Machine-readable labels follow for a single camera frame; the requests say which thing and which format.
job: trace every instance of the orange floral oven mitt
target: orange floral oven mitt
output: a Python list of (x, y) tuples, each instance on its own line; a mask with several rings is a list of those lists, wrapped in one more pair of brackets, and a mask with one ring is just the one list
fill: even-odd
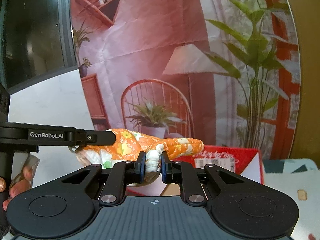
[(155, 181), (161, 172), (161, 154), (166, 151), (173, 160), (182, 155), (194, 155), (204, 148), (202, 141), (197, 139), (175, 138), (160, 139), (150, 135), (132, 132), (126, 129), (110, 129), (116, 135), (112, 146), (78, 147), (74, 152), (84, 166), (99, 163), (102, 167), (111, 168), (117, 162), (135, 161), (140, 151), (146, 153), (145, 184)]

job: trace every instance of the black mounting arm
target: black mounting arm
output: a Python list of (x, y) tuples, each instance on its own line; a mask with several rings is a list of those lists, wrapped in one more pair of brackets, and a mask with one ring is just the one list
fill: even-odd
[(39, 152), (38, 146), (86, 146), (113, 145), (116, 135), (111, 131), (94, 131), (73, 127), (0, 122), (0, 177), (6, 182), (6, 189), (0, 193), (0, 239), (8, 230), (2, 203), (9, 197), (9, 185), (18, 174), (12, 174), (17, 152)]

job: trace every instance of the lampshade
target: lampshade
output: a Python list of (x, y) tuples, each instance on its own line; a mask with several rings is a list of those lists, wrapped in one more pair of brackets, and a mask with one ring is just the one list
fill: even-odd
[(203, 72), (227, 73), (220, 65), (213, 63), (195, 45), (188, 44), (174, 49), (163, 74), (173, 75)]

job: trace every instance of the flower pot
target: flower pot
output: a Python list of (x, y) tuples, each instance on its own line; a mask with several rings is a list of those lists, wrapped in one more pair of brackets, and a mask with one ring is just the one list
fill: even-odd
[(165, 134), (165, 128), (141, 126), (141, 133), (163, 139)]
[(87, 70), (87, 67), (82, 65), (79, 67), (79, 73), (80, 73), (80, 77), (83, 78), (87, 75), (88, 73), (88, 70)]

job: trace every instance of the dark glass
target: dark glass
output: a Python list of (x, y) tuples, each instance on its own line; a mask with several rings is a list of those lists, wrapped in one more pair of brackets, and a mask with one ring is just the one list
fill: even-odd
[(8, 88), (63, 66), (58, 0), (8, 0), (4, 37)]

